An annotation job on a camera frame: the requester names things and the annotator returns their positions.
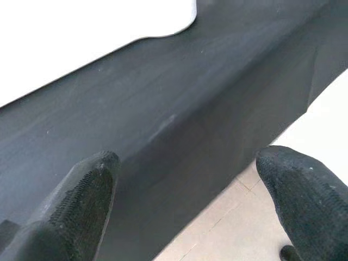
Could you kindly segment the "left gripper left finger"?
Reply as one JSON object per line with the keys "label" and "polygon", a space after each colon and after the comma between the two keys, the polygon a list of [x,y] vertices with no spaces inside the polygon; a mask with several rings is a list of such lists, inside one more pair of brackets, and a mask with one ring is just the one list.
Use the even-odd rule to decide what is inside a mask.
{"label": "left gripper left finger", "polygon": [[0,261],[96,261],[119,170],[120,159],[111,151],[74,165],[28,222],[9,234]]}

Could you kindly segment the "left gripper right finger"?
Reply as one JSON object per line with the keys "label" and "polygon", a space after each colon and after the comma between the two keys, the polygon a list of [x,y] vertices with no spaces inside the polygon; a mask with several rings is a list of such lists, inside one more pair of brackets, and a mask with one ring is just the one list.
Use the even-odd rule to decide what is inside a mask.
{"label": "left gripper right finger", "polygon": [[256,168],[301,261],[348,261],[348,186],[319,160],[284,146],[261,149]]}

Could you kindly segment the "dark robot left foot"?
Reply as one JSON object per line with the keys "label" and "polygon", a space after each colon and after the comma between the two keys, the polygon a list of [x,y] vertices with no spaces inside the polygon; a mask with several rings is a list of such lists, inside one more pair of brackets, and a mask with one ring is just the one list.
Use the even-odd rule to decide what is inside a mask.
{"label": "dark robot left foot", "polygon": [[301,261],[295,248],[291,245],[285,245],[281,248],[279,258],[281,261]]}

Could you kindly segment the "black tablecloth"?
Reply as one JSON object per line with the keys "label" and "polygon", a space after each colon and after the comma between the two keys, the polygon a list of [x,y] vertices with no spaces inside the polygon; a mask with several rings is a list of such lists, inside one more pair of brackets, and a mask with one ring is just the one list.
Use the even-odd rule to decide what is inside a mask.
{"label": "black tablecloth", "polygon": [[348,68],[348,0],[198,0],[0,109],[0,253],[80,160],[121,159],[98,261],[151,261]]}

